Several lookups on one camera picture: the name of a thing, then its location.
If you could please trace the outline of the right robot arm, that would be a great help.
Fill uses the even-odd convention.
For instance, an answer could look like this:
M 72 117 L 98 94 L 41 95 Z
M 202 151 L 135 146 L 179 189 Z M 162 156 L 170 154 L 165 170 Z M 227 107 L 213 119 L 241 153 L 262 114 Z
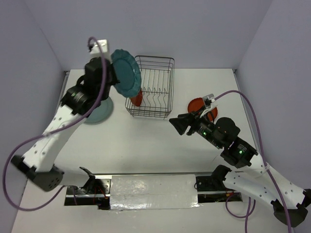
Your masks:
M 169 122 L 180 135 L 197 133 L 217 149 L 222 149 L 221 157 L 235 169 L 218 165 L 210 177 L 215 189 L 244 193 L 272 208 L 280 222 L 293 228 L 305 220 L 311 203 L 310 189 L 294 185 L 264 163 L 257 150 L 238 137 L 240 129 L 232 119 L 222 117 L 213 123 L 191 112 L 171 118 Z

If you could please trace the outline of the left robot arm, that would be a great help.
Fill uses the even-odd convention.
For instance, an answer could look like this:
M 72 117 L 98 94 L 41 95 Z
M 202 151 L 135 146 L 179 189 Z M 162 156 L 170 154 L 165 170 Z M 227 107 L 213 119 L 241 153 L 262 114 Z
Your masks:
M 52 121 L 35 144 L 23 155 L 13 154 L 11 164 L 45 192 L 63 184 L 65 172 L 54 164 L 71 135 L 109 97 L 111 86 L 119 83 L 112 63 L 101 57 L 85 65 L 85 73 L 69 88 Z

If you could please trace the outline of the light green plate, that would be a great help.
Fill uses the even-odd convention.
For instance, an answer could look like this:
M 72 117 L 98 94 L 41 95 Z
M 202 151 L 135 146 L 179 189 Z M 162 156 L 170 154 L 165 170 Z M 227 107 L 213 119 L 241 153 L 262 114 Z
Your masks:
M 101 105 L 93 110 L 93 112 L 85 120 L 87 125 L 96 125 L 107 120 L 114 110 L 114 104 L 110 97 L 101 101 Z

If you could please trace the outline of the small orange scalloped plate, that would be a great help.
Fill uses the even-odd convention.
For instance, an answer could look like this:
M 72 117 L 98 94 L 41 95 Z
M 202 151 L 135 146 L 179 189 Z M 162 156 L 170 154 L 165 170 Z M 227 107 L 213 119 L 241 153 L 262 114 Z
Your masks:
M 204 107 L 204 102 L 202 98 L 195 98 L 191 100 L 188 104 L 187 111 L 188 113 L 191 112 L 196 112 L 200 110 L 202 107 Z M 218 116 L 218 109 L 215 107 L 211 111 L 205 114 L 205 118 L 208 119 L 209 121 L 214 121 Z

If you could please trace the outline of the teal embossed plate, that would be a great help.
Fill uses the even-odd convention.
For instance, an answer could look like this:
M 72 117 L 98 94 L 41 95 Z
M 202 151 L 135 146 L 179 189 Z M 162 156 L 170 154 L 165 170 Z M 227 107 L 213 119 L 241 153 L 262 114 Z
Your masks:
M 119 80 L 116 91 L 126 98 L 138 95 L 141 88 L 141 73 L 135 58 L 126 50 L 115 50 L 112 55 L 113 67 Z

